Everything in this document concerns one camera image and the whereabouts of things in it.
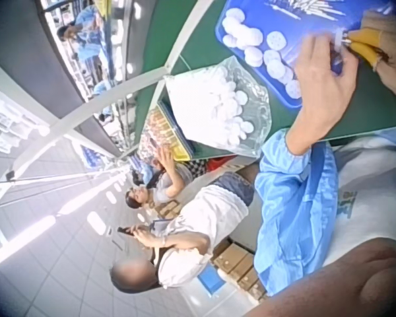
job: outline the plastic bag of white discs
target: plastic bag of white discs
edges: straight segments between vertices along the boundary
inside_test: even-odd
[[[236,57],[165,81],[187,139],[247,157],[261,155],[271,128],[269,94]]]

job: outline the seated woman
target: seated woman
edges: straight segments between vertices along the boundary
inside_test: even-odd
[[[207,160],[175,162],[169,149],[158,148],[157,172],[146,186],[131,188],[125,195],[133,209],[164,203],[174,199],[189,183],[207,172]]]
[[[74,40],[79,46],[78,58],[82,61],[100,53],[100,28],[103,25],[102,17],[95,5],[83,9],[76,19],[57,30],[57,36],[64,42]]]
[[[133,227],[134,237],[153,248],[154,254],[151,261],[116,263],[110,271],[114,286],[124,293],[141,293],[161,286],[179,287],[198,276],[215,246],[248,215],[257,173],[258,164],[237,173],[226,172],[204,187],[158,233],[144,226]]]

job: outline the yellow pliers handle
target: yellow pliers handle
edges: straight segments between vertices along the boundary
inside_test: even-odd
[[[373,28],[362,28],[349,31],[347,34],[347,39],[350,40],[349,48],[365,58],[374,70],[381,59],[376,51],[380,48],[380,37],[381,31]]]

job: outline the workbench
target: workbench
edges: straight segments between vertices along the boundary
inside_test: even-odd
[[[161,0],[158,2],[147,38],[144,72],[163,66],[194,4],[194,0]],[[232,55],[228,48],[225,48],[215,37],[215,25],[224,4],[225,0],[215,0],[211,5],[183,49],[172,74],[214,65]],[[251,74],[255,74],[252,69],[246,65],[245,67]],[[143,89],[138,95],[136,142],[141,136],[155,86]],[[268,91],[273,119],[270,137],[279,129],[290,127],[298,112],[283,106],[274,92],[269,88]],[[162,99],[168,100],[166,91],[164,91]],[[370,66],[362,61],[358,69],[356,91],[349,109],[326,139],[350,137],[390,127],[396,127],[396,96],[381,83],[380,78],[371,70]],[[227,151],[214,149],[200,143],[194,142],[193,146],[195,159],[229,154]]]

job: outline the hair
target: hair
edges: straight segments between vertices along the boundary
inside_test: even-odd
[[[158,282],[157,274],[153,276],[145,277],[143,281],[141,281],[136,285],[130,285],[129,283],[127,283],[122,279],[122,276],[120,274],[117,273],[116,271],[117,266],[118,264],[115,264],[111,268],[110,279],[112,280],[113,286],[122,293],[138,294],[161,287],[161,285]]]
[[[158,278],[158,269],[160,267],[161,261],[163,259],[163,255],[169,250],[173,248],[172,246],[169,248],[161,248],[160,252],[159,252],[159,259],[157,262],[157,265],[155,266],[155,282],[152,282],[152,279],[150,279],[150,281],[144,280],[142,283],[140,283],[139,285],[128,285],[128,283],[126,283],[125,281],[122,281],[121,276],[119,274],[117,274],[117,266],[119,264],[114,264],[113,267],[110,270],[110,279],[112,280],[112,283],[114,285],[114,287],[116,289],[118,289],[119,291],[123,292],[123,293],[127,293],[127,294],[138,294],[138,293],[143,293],[143,292],[147,292],[147,291],[151,291],[153,289],[157,289],[160,288],[160,281]],[[150,259],[150,262],[152,265],[154,260],[156,258],[156,254],[154,252],[154,249],[152,249],[152,256]]]
[[[99,119],[101,122],[105,122],[105,121],[106,121],[106,116],[105,116],[104,114],[100,114],[100,115],[98,116],[98,119]]]
[[[138,173],[137,173],[136,170],[133,170],[133,171],[132,171],[132,182],[133,182],[136,186],[140,186],[140,185],[143,185],[143,184],[144,184],[144,182],[142,182],[142,181],[139,180],[139,175],[138,175]]]
[[[155,188],[157,186],[157,183],[158,183],[161,175],[163,175],[165,172],[166,172],[166,170],[164,170],[164,169],[159,170],[156,174],[154,174],[152,176],[152,178],[148,182],[147,186],[145,186],[145,188],[148,190],[151,188]],[[129,197],[129,194],[131,192],[132,192],[132,188],[130,190],[128,190],[125,194],[126,204],[132,209],[138,209],[138,208],[142,207],[142,204],[139,203],[135,198]]]
[[[66,32],[67,28],[70,27],[70,26],[74,26],[74,25],[75,25],[75,21],[72,21],[72,22],[70,22],[69,24],[60,26],[60,27],[57,29],[57,36],[59,37],[59,39],[60,39],[62,42],[66,41],[66,39],[65,39],[65,32]]]

